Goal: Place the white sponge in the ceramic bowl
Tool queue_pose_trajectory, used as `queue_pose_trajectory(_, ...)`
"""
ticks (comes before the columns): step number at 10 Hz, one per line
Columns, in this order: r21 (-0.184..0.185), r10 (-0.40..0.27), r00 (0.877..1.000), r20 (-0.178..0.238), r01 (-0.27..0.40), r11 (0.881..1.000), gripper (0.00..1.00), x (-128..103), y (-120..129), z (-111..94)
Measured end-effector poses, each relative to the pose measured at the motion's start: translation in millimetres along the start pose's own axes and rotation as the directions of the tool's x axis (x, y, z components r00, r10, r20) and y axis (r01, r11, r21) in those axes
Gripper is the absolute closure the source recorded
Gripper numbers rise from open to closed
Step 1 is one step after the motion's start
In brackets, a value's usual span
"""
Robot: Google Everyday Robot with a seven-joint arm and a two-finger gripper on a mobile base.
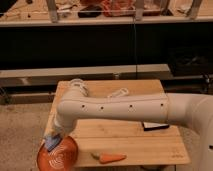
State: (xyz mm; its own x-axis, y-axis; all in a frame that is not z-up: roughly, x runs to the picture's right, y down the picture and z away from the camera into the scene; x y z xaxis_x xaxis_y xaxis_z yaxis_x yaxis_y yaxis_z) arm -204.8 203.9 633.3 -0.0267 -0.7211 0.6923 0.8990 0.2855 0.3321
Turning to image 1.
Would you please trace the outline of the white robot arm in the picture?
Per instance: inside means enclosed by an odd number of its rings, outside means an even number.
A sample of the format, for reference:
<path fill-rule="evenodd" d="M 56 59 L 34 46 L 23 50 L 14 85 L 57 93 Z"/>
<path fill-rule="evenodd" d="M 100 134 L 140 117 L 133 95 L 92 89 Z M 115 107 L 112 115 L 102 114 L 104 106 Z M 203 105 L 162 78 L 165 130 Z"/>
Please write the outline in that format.
<path fill-rule="evenodd" d="M 157 93 L 115 98 L 89 97 L 69 89 L 57 105 L 53 128 L 71 133 L 79 119 L 112 119 L 165 123 L 187 127 L 200 136 L 195 171 L 213 171 L 213 96 Z"/>

